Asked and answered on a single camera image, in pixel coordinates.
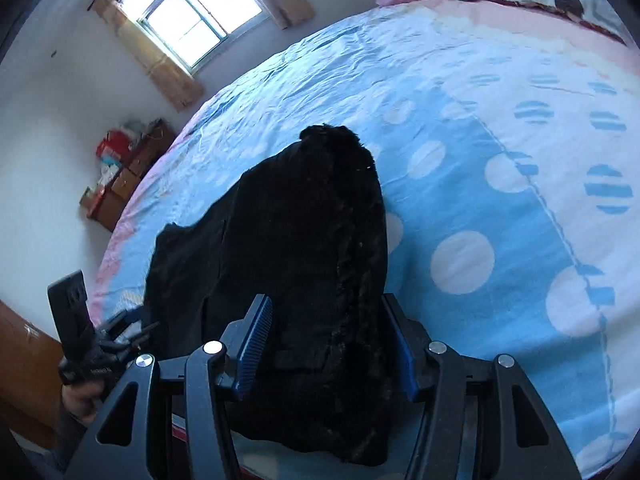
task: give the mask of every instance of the clutter on cabinet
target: clutter on cabinet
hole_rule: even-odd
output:
[[[129,121],[109,130],[95,151],[100,176],[80,199],[87,218],[113,231],[138,184],[174,140],[174,131],[163,119],[147,126]]]

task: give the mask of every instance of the polka dot bedsheet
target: polka dot bedsheet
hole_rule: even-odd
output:
[[[461,354],[513,354],[585,478],[640,424],[637,54],[573,23],[489,2],[374,9],[220,91],[129,203],[90,301],[142,300],[156,235],[201,218],[310,124],[373,154],[386,205],[386,290]],[[401,479],[420,406],[398,399],[386,463],[367,468],[234,436],[267,480]]]

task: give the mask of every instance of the bedsheet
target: bedsheet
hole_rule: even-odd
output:
[[[386,290],[461,354],[522,364],[585,478],[640,424],[638,54],[489,2],[374,9],[220,91],[138,187],[90,298],[94,322],[142,300],[156,235],[188,225],[310,124],[371,151],[386,206]],[[420,407],[402,400],[377,468],[235,435],[268,480],[401,479]]]

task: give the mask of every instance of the metal bolt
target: metal bolt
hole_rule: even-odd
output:
[[[516,361],[508,354],[502,354],[498,357],[498,364],[500,366],[504,366],[505,368],[511,368]]]
[[[142,354],[142,355],[139,355],[138,358],[136,359],[136,365],[139,366],[140,368],[145,368],[149,366],[153,361],[154,361],[154,357],[152,355]]]
[[[429,350],[434,354],[444,354],[447,351],[447,345],[440,341],[431,341],[429,343]]]
[[[222,343],[220,341],[209,341],[202,348],[207,354],[215,355],[222,352]]]

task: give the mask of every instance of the hand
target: hand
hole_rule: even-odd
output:
[[[103,390],[103,380],[62,386],[62,405],[82,424],[89,426],[97,412],[94,401],[100,398]]]

